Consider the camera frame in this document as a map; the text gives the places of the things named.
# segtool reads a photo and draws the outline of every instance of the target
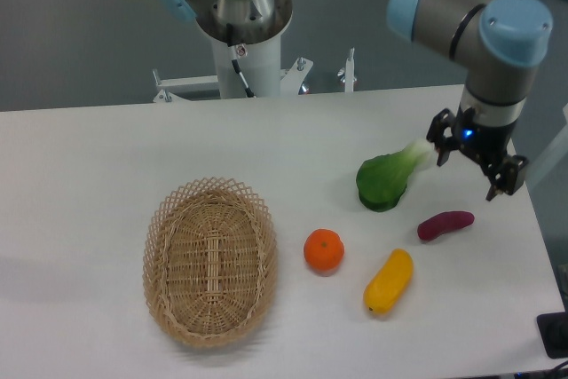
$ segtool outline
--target metal bracket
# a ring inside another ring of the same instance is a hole
[[[290,96],[298,93],[307,93],[309,88],[304,82],[313,67],[313,61],[300,57],[289,70],[280,71],[280,95]],[[152,70],[154,83],[158,94],[154,97],[154,102],[173,102],[187,101],[190,99],[181,98],[172,92],[191,94],[201,91],[217,91],[219,81],[216,75],[206,75],[201,77],[187,77],[183,79],[162,80],[158,70]]]
[[[280,95],[282,97],[291,98],[303,91],[307,93],[309,88],[304,83],[304,79],[308,73],[310,73],[312,67],[313,61],[304,57],[298,58],[280,81]]]
[[[533,190],[568,154],[568,104],[564,107],[564,118],[567,121],[566,126],[528,167],[526,184],[529,190]]]
[[[353,93],[355,84],[357,84],[357,75],[355,75],[355,48],[349,49],[349,56],[345,61],[345,67],[341,67],[337,72],[339,83],[344,86],[345,93]]]

